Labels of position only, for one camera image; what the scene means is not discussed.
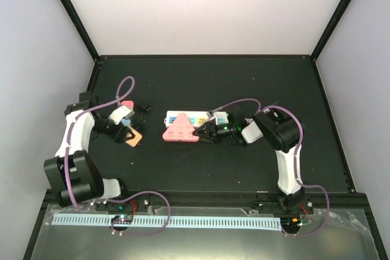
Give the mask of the pink square plug adapter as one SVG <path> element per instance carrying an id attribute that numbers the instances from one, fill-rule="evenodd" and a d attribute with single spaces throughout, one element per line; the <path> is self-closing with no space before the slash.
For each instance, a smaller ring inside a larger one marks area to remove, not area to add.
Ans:
<path id="1" fill-rule="evenodd" d="M 121 102 L 121 105 L 134 109 L 134 102 L 132 100 L 124 100 Z"/>

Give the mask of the white power strip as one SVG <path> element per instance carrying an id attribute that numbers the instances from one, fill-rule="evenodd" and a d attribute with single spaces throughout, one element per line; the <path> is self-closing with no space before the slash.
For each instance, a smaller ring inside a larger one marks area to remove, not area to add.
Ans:
<path id="1" fill-rule="evenodd" d="M 194 128 L 200 127 L 209 121 L 207 111 L 167 111 L 164 123 L 166 128 L 170 127 L 179 114 L 185 114 Z"/>

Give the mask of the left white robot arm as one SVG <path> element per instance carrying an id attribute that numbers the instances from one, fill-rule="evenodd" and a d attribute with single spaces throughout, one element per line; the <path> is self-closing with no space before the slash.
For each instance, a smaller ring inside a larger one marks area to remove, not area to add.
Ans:
<path id="1" fill-rule="evenodd" d="M 86 201 L 109 203 L 118 211 L 130 206 L 131 196 L 124 192 L 118 178 L 105 179 L 88 153 L 91 134 L 105 134 L 115 143 L 133 140 L 130 128 L 135 114 L 133 103 L 120 103 L 109 116 L 97 109 L 98 97 L 91 91 L 79 94 L 79 101 L 65 110 L 66 129 L 62 143 L 53 158 L 44 162 L 44 172 L 57 203 L 76 206 Z"/>

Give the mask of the pink triangular socket adapter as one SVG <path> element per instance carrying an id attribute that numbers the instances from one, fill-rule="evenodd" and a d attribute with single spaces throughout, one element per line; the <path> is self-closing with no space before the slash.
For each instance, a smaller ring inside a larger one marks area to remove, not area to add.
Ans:
<path id="1" fill-rule="evenodd" d="M 166 142 L 198 142 L 200 137 L 194 135 L 195 128 L 185 113 L 179 113 L 173 123 L 166 129 L 162 138 Z"/>

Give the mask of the yellow cube socket adapter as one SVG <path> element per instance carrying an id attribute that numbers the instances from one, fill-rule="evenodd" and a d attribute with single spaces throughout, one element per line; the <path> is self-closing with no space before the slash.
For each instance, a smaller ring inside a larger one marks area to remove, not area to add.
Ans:
<path id="1" fill-rule="evenodd" d="M 131 147 L 136 147 L 142 138 L 143 136 L 141 133 L 134 130 L 133 128 L 129 128 L 129 132 L 126 134 L 124 142 Z"/>

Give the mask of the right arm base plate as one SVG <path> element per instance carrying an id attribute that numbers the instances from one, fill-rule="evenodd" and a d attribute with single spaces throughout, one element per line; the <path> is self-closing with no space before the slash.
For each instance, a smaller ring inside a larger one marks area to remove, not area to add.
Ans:
<path id="1" fill-rule="evenodd" d="M 311 211 L 308 206 L 310 197 L 304 192 L 298 192 L 295 195 L 286 195 L 282 192 L 261 192 L 257 194 L 257 200 L 252 205 L 262 213 L 272 214 L 302 214 L 303 208 Z"/>

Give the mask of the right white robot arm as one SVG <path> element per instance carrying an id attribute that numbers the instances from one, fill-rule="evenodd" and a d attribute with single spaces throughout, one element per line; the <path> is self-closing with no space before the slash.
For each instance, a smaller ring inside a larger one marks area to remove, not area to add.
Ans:
<path id="1" fill-rule="evenodd" d="M 278 166 L 278 189 L 276 204 L 283 213 L 291 213 L 298 206 L 304 195 L 301 186 L 299 156 L 300 139 L 303 129 L 291 114 L 276 107 L 267 108 L 255 113 L 252 118 L 245 118 L 237 108 L 227 113 L 224 122 L 213 112 L 209 120 L 203 122 L 193 131 L 201 141 L 216 144 L 222 138 L 234 138 L 241 146 L 264 138 L 275 150 Z"/>

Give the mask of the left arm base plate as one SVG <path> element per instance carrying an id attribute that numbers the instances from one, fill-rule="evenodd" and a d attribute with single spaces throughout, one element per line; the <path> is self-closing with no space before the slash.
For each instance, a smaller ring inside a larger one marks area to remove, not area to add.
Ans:
<path id="1" fill-rule="evenodd" d="M 108 213 L 132 213 L 132 212 L 144 212 L 149 207 L 149 201 L 151 199 L 150 194 L 143 194 L 137 196 L 124 203 L 107 202 L 96 203 L 94 205 L 96 211 L 105 211 Z"/>

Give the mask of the blue USB charger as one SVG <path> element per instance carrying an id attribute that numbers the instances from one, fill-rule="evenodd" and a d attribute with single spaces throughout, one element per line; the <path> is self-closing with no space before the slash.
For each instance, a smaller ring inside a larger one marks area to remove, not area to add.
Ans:
<path id="1" fill-rule="evenodd" d="M 121 123 L 123 126 L 128 127 L 131 125 L 131 120 L 130 119 L 122 119 Z"/>

